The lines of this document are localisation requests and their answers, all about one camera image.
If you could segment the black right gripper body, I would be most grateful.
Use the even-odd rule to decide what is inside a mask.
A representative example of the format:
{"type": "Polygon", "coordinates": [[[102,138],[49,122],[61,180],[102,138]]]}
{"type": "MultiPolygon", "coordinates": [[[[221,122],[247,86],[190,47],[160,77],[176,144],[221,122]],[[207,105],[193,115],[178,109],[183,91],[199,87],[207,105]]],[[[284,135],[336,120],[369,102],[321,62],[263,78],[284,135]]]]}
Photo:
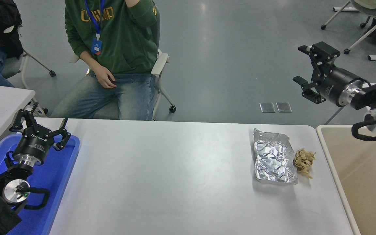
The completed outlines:
{"type": "Polygon", "coordinates": [[[348,105],[359,91],[361,77],[338,67],[334,67],[331,73],[318,82],[318,92],[337,106],[348,105]]]}

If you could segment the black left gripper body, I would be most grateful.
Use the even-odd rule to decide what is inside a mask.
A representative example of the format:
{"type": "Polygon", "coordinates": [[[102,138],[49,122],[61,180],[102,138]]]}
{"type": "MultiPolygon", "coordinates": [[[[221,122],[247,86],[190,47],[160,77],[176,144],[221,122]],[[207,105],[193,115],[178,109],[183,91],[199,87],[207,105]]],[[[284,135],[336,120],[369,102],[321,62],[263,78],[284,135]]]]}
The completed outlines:
{"type": "Polygon", "coordinates": [[[45,162],[49,149],[54,144],[54,137],[47,137],[50,133],[51,130],[25,129],[13,152],[14,160],[19,162],[25,157],[33,157],[36,163],[45,162]]]}

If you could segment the person's right hand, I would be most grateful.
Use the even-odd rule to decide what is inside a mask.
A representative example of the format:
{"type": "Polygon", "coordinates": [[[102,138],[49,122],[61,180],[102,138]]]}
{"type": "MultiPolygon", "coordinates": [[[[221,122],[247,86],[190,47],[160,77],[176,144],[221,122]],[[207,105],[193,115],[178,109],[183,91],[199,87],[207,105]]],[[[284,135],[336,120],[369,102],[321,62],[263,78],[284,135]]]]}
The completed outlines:
{"type": "Polygon", "coordinates": [[[96,65],[92,68],[93,72],[96,75],[96,78],[100,85],[105,89],[114,89],[117,86],[115,85],[115,78],[113,74],[106,68],[101,65],[96,65]]]}

